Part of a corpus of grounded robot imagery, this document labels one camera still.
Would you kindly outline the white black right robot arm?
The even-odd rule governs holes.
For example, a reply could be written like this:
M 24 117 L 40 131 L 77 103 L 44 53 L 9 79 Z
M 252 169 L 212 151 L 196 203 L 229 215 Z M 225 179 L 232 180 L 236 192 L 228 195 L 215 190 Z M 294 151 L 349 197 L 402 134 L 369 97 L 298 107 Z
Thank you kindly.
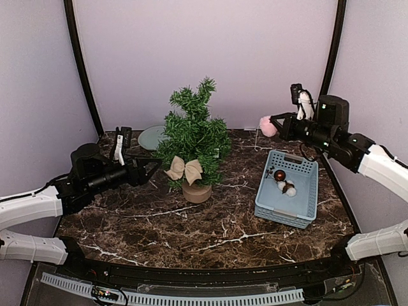
M 332 95 L 319 97 L 313 119 L 298 119 L 295 113 L 272 115 L 268 121 L 283 140 L 299 140 L 325 152 L 353 173 L 368 177 L 401 199 L 407 199 L 407 165 L 367 136 L 348 131 L 349 103 Z M 346 253 L 337 252 L 325 263 L 326 272 L 338 277 L 350 260 L 396 253 L 407 256 L 407 221 L 370 233 L 352 236 Z

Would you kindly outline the small green christmas tree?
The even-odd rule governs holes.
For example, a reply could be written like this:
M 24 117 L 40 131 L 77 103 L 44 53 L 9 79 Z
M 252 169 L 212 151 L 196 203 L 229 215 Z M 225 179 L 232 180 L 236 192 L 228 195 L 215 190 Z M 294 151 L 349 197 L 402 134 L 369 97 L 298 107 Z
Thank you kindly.
M 191 186 L 185 178 L 172 180 L 172 189 L 180 189 L 190 203 L 203 203 L 212 194 L 212 186 L 222 180 L 220 164 L 230 153 L 231 141 L 226 123 L 221 118 L 212 118 L 208 102 L 216 92 L 216 82 L 205 77 L 196 90 L 190 86 L 173 91 L 169 104 L 173 110 L 164 118 L 164 133 L 167 140 L 161 142 L 154 153 L 163 162 L 163 170 L 170 169 L 174 156 L 184 162 L 198 159 L 203 173 L 202 179 Z

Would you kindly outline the brown gingerbread ornament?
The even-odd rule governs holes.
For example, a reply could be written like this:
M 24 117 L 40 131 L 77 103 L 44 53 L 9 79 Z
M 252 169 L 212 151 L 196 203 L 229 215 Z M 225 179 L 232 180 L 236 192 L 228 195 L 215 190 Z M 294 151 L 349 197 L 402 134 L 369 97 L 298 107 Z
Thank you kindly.
M 165 171 L 165 174 L 172 180 L 180 180 L 185 178 L 187 183 L 191 186 L 197 180 L 201 180 L 203 168 L 198 159 L 184 162 L 181 157 L 174 156 L 170 169 Z

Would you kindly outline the pink pompom ornament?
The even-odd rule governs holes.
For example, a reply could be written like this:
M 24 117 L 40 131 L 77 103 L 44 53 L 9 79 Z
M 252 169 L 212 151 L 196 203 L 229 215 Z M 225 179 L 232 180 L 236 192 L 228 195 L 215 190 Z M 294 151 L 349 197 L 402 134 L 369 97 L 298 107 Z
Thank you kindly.
M 259 120 L 259 127 L 266 137 L 273 137 L 277 133 L 277 128 L 271 123 L 270 116 L 264 116 Z

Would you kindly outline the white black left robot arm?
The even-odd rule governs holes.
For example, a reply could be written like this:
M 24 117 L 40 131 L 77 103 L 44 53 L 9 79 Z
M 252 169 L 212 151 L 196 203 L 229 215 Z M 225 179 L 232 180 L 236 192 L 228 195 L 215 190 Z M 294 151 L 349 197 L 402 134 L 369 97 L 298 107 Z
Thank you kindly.
M 1 198 L 1 259 L 19 259 L 63 265 L 76 278 L 90 272 L 90 264 L 70 237 L 43 238 L 23 235 L 10 227 L 46 217 L 78 213 L 97 194 L 122 184 L 146 184 L 160 167 L 160 159 L 124 156 L 109 159 L 95 143 L 86 143 L 71 153 L 72 168 L 35 191 Z

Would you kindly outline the light blue plastic basket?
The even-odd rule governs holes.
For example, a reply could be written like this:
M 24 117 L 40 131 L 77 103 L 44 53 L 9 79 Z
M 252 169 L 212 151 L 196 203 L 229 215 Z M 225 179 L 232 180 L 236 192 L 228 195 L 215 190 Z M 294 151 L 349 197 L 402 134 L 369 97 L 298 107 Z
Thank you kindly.
M 296 195 L 282 194 L 273 178 L 265 178 L 266 170 L 274 166 L 284 170 L 286 179 L 294 183 Z M 268 154 L 255 198 L 254 215 L 288 226 L 305 229 L 316 219 L 319 166 L 303 157 L 278 150 Z

